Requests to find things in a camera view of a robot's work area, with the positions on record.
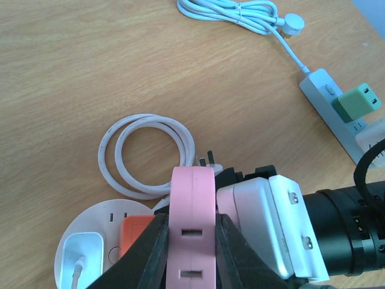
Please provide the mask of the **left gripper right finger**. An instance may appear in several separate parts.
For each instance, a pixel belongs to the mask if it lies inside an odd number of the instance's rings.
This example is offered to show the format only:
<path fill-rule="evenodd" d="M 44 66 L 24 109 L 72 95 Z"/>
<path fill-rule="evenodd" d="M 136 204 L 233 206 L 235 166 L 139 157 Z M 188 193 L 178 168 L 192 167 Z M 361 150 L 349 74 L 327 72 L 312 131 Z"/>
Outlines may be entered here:
<path fill-rule="evenodd" d="M 227 214 L 216 214 L 217 288 L 300 288 L 295 275 L 283 279 L 249 246 Z"/>

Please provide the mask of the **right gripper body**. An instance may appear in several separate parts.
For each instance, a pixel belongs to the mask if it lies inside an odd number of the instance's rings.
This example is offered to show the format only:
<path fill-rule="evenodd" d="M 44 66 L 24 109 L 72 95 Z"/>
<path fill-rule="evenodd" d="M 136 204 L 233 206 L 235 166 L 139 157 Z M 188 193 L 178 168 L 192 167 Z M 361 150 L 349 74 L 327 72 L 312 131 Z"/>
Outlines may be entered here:
<path fill-rule="evenodd" d="M 216 196 L 225 186 L 275 175 L 273 166 L 259 167 L 248 175 L 225 169 L 215 177 Z M 355 187 L 345 187 L 302 194 L 329 279 L 384 268 L 384 182 L 369 184 L 368 192 L 362 196 Z M 300 279 L 300 288 L 325 288 L 329 280 Z"/>

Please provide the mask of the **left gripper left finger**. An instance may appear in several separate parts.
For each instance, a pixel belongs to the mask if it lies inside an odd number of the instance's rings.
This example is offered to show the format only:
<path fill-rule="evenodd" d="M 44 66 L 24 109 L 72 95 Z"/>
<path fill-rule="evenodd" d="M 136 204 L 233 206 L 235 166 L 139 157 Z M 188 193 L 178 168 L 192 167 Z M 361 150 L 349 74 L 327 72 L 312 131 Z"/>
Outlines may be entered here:
<path fill-rule="evenodd" d="M 129 250 L 89 287 L 94 289 L 165 288 L 168 215 L 159 213 Z"/>

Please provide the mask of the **orange cube socket adapter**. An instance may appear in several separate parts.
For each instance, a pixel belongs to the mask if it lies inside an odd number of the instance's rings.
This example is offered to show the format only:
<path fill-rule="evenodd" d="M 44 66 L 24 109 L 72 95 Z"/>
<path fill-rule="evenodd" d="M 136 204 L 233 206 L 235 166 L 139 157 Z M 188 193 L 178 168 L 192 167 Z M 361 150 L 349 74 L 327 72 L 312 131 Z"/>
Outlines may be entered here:
<path fill-rule="evenodd" d="M 119 259 L 136 242 L 153 218 L 154 215 L 139 215 L 128 216 L 123 219 L 119 232 Z"/>

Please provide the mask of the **pink square plug adapter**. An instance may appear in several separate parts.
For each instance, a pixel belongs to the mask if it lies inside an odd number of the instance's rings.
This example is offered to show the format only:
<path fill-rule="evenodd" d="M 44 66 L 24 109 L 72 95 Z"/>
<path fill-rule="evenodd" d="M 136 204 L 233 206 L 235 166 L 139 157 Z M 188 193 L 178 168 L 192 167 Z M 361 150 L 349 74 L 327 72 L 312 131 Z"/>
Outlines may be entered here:
<path fill-rule="evenodd" d="M 166 288 L 215 288 L 215 177 L 175 167 L 171 178 Z"/>

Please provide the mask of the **round pink power socket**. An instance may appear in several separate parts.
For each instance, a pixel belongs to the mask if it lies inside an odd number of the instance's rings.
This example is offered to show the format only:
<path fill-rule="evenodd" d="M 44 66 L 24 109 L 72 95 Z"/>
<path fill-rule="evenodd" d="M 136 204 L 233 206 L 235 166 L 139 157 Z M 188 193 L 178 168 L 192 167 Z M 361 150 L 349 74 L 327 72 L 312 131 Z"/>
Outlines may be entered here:
<path fill-rule="evenodd" d="M 118 260 L 120 224 L 125 217 L 152 215 L 149 207 L 128 199 L 111 199 L 99 202 L 79 214 L 64 231 L 54 261 L 54 278 L 57 287 L 61 282 L 63 248 L 69 236 L 76 233 L 97 232 L 103 237 L 103 269 L 106 272 Z"/>

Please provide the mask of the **white usb charger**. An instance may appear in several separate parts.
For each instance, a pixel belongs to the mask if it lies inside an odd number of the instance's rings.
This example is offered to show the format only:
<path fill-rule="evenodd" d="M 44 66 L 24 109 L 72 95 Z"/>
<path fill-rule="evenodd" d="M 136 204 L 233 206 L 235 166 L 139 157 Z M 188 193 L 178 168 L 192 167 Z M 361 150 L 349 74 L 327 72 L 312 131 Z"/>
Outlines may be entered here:
<path fill-rule="evenodd" d="M 88 288 L 103 273 L 104 240 L 98 232 L 77 232 L 62 245 L 58 288 Z"/>

